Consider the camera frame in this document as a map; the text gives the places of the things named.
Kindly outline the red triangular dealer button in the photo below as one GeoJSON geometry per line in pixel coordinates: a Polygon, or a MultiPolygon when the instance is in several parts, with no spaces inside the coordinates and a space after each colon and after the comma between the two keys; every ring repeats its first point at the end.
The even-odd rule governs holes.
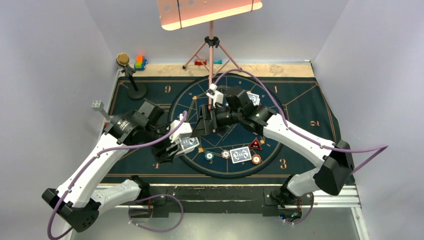
{"type": "Polygon", "coordinates": [[[252,150],[259,150],[259,151],[263,150],[261,147],[261,143],[257,138],[251,142],[251,144],[249,145],[249,148],[252,150]]]}

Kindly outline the blue playing card box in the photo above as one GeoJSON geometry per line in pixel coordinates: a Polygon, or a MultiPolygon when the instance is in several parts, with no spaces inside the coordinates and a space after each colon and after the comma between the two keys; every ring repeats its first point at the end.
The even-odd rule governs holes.
{"type": "Polygon", "coordinates": [[[192,152],[196,147],[200,145],[199,139],[197,137],[184,137],[180,139],[180,151],[178,155],[185,155],[192,152]]]}

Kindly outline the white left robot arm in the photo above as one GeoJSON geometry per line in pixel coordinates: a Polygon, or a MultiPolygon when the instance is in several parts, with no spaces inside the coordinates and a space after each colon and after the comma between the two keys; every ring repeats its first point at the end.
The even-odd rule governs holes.
{"type": "Polygon", "coordinates": [[[127,202],[138,205],[150,199],[150,186],[133,175],[121,184],[96,192],[96,188],[111,168],[131,149],[150,148],[157,164],[172,163],[186,154],[182,139],[190,137],[192,128],[188,112],[164,124],[158,120],[164,110],[145,101],[138,110],[114,115],[96,146],[78,169],[59,187],[48,188],[42,199],[53,208],[70,228],[83,232],[104,212],[127,202]]]}

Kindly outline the green poker chip stack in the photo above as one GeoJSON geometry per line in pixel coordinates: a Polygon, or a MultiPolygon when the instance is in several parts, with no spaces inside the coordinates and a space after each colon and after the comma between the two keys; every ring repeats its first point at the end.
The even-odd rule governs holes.
{"type": "Polygon", "coordinates": [[[211,161],[214,159],[214,154],[212,152],[206,152],[204,157],[206,160],[211,161]]]}

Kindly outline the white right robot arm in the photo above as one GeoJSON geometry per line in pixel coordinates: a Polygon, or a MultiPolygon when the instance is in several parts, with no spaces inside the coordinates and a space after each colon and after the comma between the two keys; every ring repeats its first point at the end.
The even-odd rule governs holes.
{"type": "Polygon", "coordinates": [[[347,142],[334,143],[318,137],[287,121],[282,112],[277,113],[263,104],[255,105],[239,85],[221,93],[211,84],[206,95],[213,99],[213,104],[201,106],[193,137],[217,134],[226,126],[240,124],[247,131],[294,150],[315,166],[302,174],[291,175],[278,193],[270,194],[281,207],[295,204],[304,194],[318,190],[337,196],[353,173],[354,163],[347,142]]]}

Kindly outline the blue backed playing card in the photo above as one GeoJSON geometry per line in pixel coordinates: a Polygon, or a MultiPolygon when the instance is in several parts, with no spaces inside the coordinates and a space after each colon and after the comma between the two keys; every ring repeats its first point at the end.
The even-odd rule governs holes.
{"type": "Polygon", "coordinates": [[[233,164],[252,160],[251,151],[248,146],[231,149],[229,153],[233,164]]]}
{"type": "Polygon", "coordinates": [[[260,96],[255,93],[247,92],[248,98],[253,102],[254,106],[260,105],[260,96]]]}

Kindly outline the orange poker chip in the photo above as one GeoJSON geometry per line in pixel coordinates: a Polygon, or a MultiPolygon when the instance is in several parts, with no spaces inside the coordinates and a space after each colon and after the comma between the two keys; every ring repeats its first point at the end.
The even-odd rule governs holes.
{"type": "Polygon", "coordinates": [[[254,154],[251,157],[251,161],[254,165],[259,165],[262,162],[262,158],[259,154],[254,154]]]}

